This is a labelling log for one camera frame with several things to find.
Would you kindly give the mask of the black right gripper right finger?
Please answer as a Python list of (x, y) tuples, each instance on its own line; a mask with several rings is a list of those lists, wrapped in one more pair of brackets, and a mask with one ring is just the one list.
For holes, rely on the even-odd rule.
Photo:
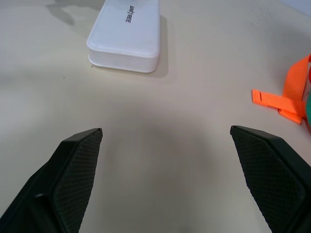
[(246, 185), (274, 233), (311, 231), (311, 167), (282, 138), (243, 126), (230, 134)]

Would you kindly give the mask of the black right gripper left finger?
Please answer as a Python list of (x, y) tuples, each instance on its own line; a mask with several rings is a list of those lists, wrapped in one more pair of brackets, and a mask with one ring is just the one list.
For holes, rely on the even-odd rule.
[(77, 233), (89, 203), (103, 132), (63, 140), (0, 218), (2, 233)]

